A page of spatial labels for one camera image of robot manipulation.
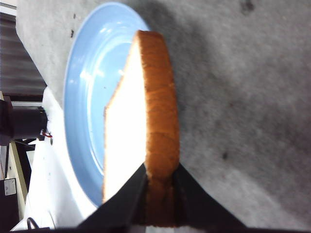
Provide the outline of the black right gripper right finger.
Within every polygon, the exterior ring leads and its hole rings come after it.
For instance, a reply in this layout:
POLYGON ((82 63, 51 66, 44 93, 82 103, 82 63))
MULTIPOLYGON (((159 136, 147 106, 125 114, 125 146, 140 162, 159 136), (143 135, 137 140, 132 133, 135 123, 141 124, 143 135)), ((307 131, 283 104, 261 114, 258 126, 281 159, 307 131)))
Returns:
POLYGON ((179 164, 173 173, 176 226, 194 228, 245 228, 232 213, 211 197, 179 164))

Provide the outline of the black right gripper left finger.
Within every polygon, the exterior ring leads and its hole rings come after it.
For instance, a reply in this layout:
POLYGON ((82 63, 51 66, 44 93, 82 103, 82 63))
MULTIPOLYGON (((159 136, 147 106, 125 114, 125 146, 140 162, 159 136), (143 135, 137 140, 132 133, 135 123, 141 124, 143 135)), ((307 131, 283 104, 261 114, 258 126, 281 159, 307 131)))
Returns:
POLYGON ((142 164, 122 188, 92 215, 79 230, 145 230, 147 176, 142 164))

